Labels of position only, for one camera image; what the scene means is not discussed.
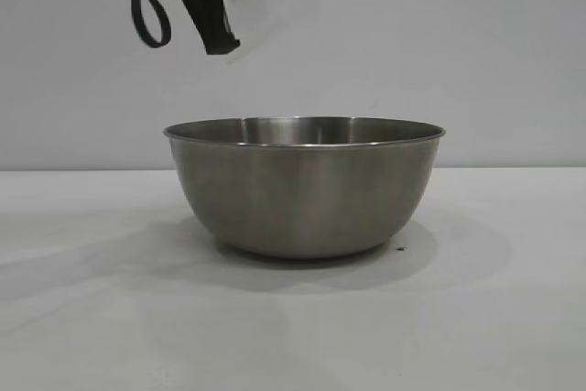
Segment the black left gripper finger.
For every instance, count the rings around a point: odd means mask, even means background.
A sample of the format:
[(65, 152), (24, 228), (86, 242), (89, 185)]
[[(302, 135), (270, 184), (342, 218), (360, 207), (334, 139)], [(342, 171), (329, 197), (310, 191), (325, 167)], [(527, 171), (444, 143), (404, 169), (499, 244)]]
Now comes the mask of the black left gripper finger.
[(181, 0), (208, 55), (226, 55), (241, 45), (233, 34), (223, 0)]

